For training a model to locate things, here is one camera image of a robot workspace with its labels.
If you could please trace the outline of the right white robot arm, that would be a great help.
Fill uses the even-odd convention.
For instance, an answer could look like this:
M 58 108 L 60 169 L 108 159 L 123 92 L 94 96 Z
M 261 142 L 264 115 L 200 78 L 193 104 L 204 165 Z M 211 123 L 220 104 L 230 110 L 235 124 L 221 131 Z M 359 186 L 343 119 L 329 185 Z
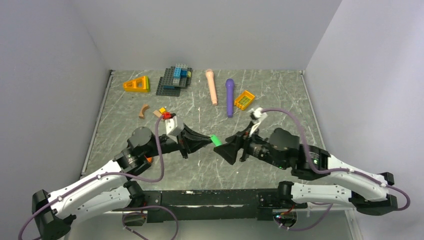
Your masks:
M 308 203 L 335 204 L 355 208 L 359 213 L 382 216 L 398 209 L 396 196 L 389 194 L 394 184 L 390 172 L 361 173 L 356 167 L 337 159 L 326 150 L 310 146 L 306 159 L 300 138 L 278 127 L 269 138 L 262 138 L 253 123 L 227 137 L 225 143 L 214 147 L 230 165 L 244 162 L 248 157 L 277 167 L 291 169 L 292 176 L 305 181 L 322 180 L 325 185 L 309 185 L 281 181 L 270 197 L 259 196 L 260 206 L 278 208 L 306 208 Z

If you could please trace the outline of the green key tag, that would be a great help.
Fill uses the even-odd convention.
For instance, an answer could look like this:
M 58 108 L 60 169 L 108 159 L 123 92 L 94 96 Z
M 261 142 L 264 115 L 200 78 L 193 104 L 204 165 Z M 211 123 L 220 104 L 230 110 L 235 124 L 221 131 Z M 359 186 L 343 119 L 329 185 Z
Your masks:
M 212 141 L 212 143 L 214 144 L 215 147 L 218 147 L 218 146 L 221 146 L 222 145 L 222 142 L 220 141 L 220 139 L 216 135 L 214 135 L 214 134 L 212 134 L 210 136 L 210 140 Z

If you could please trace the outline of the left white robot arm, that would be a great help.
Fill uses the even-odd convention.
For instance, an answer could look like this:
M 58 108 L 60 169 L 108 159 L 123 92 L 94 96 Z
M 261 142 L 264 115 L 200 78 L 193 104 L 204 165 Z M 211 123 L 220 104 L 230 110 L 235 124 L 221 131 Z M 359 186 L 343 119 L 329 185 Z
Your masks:
M 140 174 L 151 167 L 150 157 L 180 152 L 183 158 L 211 144 L 209 136 L 191 130 L 185 124 L 165 125 L 166 134 L 139 127 L 127 139 L 127 147 L 98 170 L 62 189 L 39 190 L 32 196 L 32 214 L 41 240 L 58 240 L 72 225 L 105 212 L 137 210 L 147 204 L 138 184 Z

